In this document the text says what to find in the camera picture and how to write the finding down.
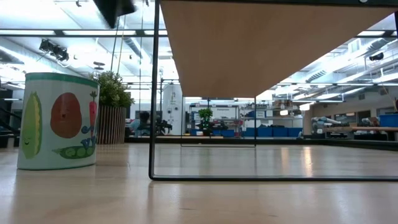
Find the green plant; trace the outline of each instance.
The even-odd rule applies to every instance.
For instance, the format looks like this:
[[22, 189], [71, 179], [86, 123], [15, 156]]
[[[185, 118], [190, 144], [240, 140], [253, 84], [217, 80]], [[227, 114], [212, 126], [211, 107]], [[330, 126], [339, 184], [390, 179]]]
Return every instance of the green plant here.
[[213, 116], [213, 111], [210, 108], [200, 109], [198, 113], [199, 117], [204, 120], [209, 120]]
[[134, 104], [134, 99], [130, 98], [130, 93], [125, 92], [129, 87], [122, 84], [123, 78], [118, 73], [112, 71], [100, 74], [92, 73], [90, 78], [101, 85], [99, 90], [100, 105], [130, 107], [131, 104]]

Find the cylindrical container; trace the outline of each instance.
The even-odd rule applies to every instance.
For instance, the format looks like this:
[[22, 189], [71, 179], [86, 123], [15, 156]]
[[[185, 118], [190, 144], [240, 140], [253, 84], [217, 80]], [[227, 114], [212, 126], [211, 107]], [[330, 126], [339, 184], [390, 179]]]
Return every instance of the cylindrical container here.
[[100, 85], [59, 73], [28, 73], [25, 77], [18, 168], [94, 164]]

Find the person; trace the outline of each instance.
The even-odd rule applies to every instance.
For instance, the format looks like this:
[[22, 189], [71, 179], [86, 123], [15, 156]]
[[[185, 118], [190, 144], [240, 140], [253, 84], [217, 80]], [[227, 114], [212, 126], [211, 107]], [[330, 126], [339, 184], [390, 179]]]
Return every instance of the person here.
[[134, 130], [134, 137], [149, 135], [149, 113], [143, 111], [139, 114], [139, 119], [135, 119], [131, 123], [131, 128]]

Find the wooden planter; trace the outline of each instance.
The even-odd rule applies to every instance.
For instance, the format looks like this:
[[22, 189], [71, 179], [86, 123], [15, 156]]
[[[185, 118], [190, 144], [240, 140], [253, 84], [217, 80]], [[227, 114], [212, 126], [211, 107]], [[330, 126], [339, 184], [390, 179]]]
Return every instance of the wooden planter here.
[[99, 106], [97, 144], [124, 143], [126, 108]]

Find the cartoon potato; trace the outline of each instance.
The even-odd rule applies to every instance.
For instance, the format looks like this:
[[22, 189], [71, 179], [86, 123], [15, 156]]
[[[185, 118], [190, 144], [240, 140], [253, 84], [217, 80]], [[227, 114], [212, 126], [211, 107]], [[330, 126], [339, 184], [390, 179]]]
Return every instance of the cartoon potato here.
[[52, 131], [61, 138], [73, 138], [80, 132], [80, 104], [73, 93], [64, 93], [55, 100], [50, 125]]

